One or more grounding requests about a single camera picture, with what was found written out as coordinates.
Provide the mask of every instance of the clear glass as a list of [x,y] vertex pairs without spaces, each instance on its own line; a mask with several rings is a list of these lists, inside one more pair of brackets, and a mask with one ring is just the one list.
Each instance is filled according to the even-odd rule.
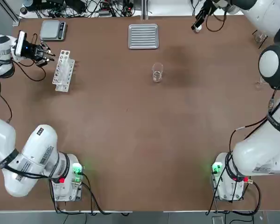
[[255,87],[256,87],[257,90],[262,90],[263,87],[264,87],[265,85],[267,85],[267,84],[268,84],[268,83],[265,82],[265,80],[264,80],[262,77],[260,77],[260,78],[259,78],[259,82],[256,82],[256,83],[255,83]]
[[153,81],[159,83],[162,80],[163,65],[159,62],[154,63],[153,68]]
[[264,40],[265,40],[265,38],[266,38],[266,35],[265,34],[263,34],[261,31],[256,31],[256,33],[254,34],[254,38],[255,38],[255,41],[257,42],[257,43],[262,43]]

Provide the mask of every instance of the gray floor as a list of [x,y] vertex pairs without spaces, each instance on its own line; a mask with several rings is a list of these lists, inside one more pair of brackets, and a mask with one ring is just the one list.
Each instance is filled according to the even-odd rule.
[[[37,213],[0,213],[0,224],[63,224],[67,215],[54,212]],[[133,212],[128,217],[115,213],[108,216],[97,214],[94,217],[87,215],[87,224],[213,224],[217,219],[224,223],[224,215],[204,212]],[[241,217],[236,214],[226,216],[226,224],[233,219],[250,220],[249,217]],[[65,224],[84,224],[85,214],[69,216]],[[259,212],[254,216],[255,224],[280,224],[280,211]]]

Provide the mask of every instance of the green indicator light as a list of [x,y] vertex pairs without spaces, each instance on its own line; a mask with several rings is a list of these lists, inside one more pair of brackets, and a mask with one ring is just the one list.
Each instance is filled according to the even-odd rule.
[[218,174],[221,171],[222,163],[221,162],[215,162],[212,165],[212,171],[214,174]]

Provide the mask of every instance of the sticker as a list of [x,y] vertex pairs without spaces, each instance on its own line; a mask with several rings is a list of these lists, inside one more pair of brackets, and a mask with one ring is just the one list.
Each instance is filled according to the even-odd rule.
[[41,136],[42,132],[43,132],[43,128],[40,128],[36,134],[38,134],[39,136]]
[[254,174],[269,174],[271,172],[271,168],[266,167],[255,167],[255,169],[252,171]]
[[49,157],[51,156],[51,153],[53,151],[54,147],[53,146],[49,146],[47,148],[47,150],[45,151],[44,155],[42,156],[41,161],[39,162],[40,164],[44,165],[47,163]]
[[60,160],[60,163],[61,163],[60,168],[59,168],[58,173],[57,173],[58,176],[61,175],[61,173],[63,172],[63,170],[65,168],[65,160]]
[[[31,166],[31,162],[28,161],[26,158],[23,158],[22,161],[20,162],[19,166],[17,167],[17,170],[22,171],[22,172],[28,172],[29,168]],[[23,179],[22,175],[17,175],[15,178],[17,181],[20,181]]]

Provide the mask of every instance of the brown table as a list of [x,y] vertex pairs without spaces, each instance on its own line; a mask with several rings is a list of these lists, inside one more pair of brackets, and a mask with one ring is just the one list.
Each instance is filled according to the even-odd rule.
[[[56,63],[45,67],[39,83],[19,68],[2,81],[2,95],[13,109],[11,125],[20,151],[39,124],[58,134],[58,149],[75,154],[104,210],[207,210],[212,190],[210,166],[228,151],[231,132],[260,120],[272,91],[255,88],[261,50],[243,16],[229,16],[224,28],[200,34],[191,31],[193,18],[157,18],[160,47],[129,50],[128,25],[137,18],[67,20],[64,42],[50,42],[52,51],[70,50],[76,60],[70,92],[55,91]],[[21,20],[22,29],[39,33],[42,20]],[[210,27],[220,23],[210,18]],[[151,68],[164,65],[163,81],[155,84]],[[40,78],[38,68],[24,68]],[[0,100],[0,118],[9,116]],[[248,130],[234,137],[240,141]],[[280,210],[280,176],[255,177],[264,210]],[[244,201],[220,203],[221,209],[252,210],[256,191]],[[90,209],[84,192],[67,210]],[[0,210],[53,210],[47,182],[41,180],[27,197],[10,196],[0,171]]]

